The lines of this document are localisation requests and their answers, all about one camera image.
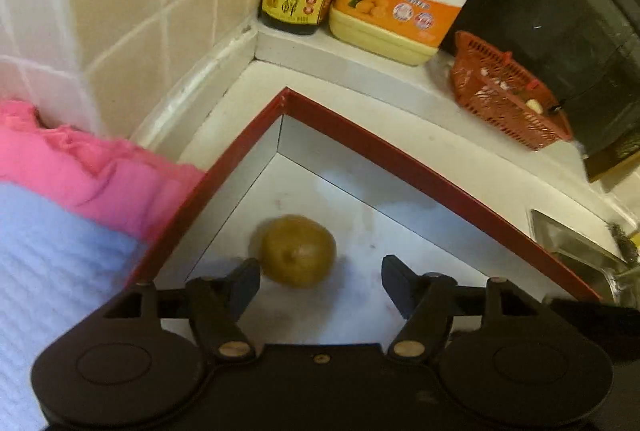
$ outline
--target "potato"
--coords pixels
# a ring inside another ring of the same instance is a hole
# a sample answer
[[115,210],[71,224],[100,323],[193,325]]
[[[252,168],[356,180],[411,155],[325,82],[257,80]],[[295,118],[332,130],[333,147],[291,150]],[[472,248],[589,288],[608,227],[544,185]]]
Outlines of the potato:
[[533,111],[535,111],[537,114],[542,115],[543,111],[545,111],[545,109],[542,107],[542,104],[540,104],[535,98],[530,98],[525,106],[529,107],[530,109],[532,109]]
[[328,230],[313,220],[290,214],[268,225],[258,258],[269,279],[309,288],[329,275],[335,256],[335,239]]
[[371,1],[360,1],[357,5],[356,5],[356,10],[358,12],[362,12],[363,14],[368,14],[369,12],[371,12],[373,10],[373,2]]

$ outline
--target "garlic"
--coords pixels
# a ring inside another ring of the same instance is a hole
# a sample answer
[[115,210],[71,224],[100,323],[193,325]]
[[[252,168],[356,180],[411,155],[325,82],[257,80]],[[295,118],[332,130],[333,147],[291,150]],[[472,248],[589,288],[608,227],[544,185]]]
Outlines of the garlic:
[[540,115],[542,115],[542,112],[545,111],[542,107],[542,104],[540,104],[535,98],[530,98],[525,105],[529,109],[532,109],[533,111],[535,111],[537,114],[540,114]]

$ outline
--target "blue towel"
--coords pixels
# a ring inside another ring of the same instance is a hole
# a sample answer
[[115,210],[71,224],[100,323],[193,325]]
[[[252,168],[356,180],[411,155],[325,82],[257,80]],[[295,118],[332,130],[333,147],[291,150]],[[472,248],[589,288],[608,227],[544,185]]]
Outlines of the blue towel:
[[145,245],[0,182],[0,429],[46,423],[31,390],[38,354],[122,289]]

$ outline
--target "pink cloth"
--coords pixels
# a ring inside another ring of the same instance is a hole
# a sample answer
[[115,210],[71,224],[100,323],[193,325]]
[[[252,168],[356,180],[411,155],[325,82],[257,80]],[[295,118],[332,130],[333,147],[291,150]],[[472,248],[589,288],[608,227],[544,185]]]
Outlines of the pink cloth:
[[154,241],[203,175],[127,140],[41,128],[28,102],[0,101],[0,180],[110,229]]

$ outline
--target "screw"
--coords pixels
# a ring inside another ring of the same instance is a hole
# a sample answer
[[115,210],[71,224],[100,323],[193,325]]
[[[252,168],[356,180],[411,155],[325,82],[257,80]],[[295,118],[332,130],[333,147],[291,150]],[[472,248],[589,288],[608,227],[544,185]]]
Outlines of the screw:
[[331,360],[331,356],[326,353],[318,353],[314,355],[314,362],[316,364],[327,364]]
[[251,352],[251,346],[242,341],[229,341],[218,348],[220,355],[230,359],[239,359]]
[[418,341],[400,341],[394,345],[394,353],[398,357],[420,357],[424,353],[424,344]]

